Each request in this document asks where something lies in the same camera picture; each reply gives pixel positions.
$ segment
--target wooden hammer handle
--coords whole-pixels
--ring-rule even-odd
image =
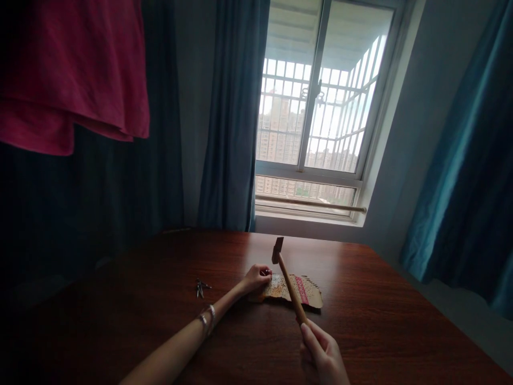
[[[307,325],[310,325],[308,322],[308,319],[306,318],[305,311],[303,310],[303,307],[301,306],[301,301],[298,298],[298,294],[294,290],[294,287],[292,286],[292,282],[290,281],[289,273],[287,272],[287,268],[285,267],[285,264],[283,263],[282,254],[278,253],[278,263],[280,268],[282,269],[283,276],[285,277],[285,282],[287,284],[287,288],[289,290],[290,299],[292,301],[292,305],[294,306],[294,310],[296,311],[296,317],[298,318],[298,324],[301,326],[301,324],[305,323]]]

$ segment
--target hammer head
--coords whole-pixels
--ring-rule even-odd
[[[278,263],[278,255],[282,251],[282,245],[283,245],[283,237],[276,238],[276,244],[273,248],[273,258],[271,261],[273,262],[273,265],[276,265]]]

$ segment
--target wrist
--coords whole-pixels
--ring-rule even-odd
[[[246,284],[244,280],[236,284],[232,290],[234,291],[234,295],[237,299],[244,297],[247,294]]]

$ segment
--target curtain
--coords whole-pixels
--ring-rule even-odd
[[[214,81],[198,223],[250,231],[270,0],[217,2]]]
[[[401,262],[513,319],[513,0],[499,0],[463,77]]]
[[[173,2],[143,0],[150,137],[117,142],[76,126],[69,157],[0,143],[2,255],[11,288],[67,280],[183,224]]]

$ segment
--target window pane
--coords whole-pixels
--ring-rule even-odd
[[[272,1],[256,142],[257,160],[297,164],[322,0]]]
[[[349,216],[350,212],[329,207],[308,206],[305,203],[317,202],[342,206],[351,206],[353,203],[354,188],[318,184],[298,180],[278,179],[257,175],[255,180],[256,204],[266,207],[279,207],[281,209],[299,210],[309,213],[325,213]],[[293,199],[291,202],[267,201],[266,197]]]
[[[393,11],[333,1],[305,166],[356,172]]]

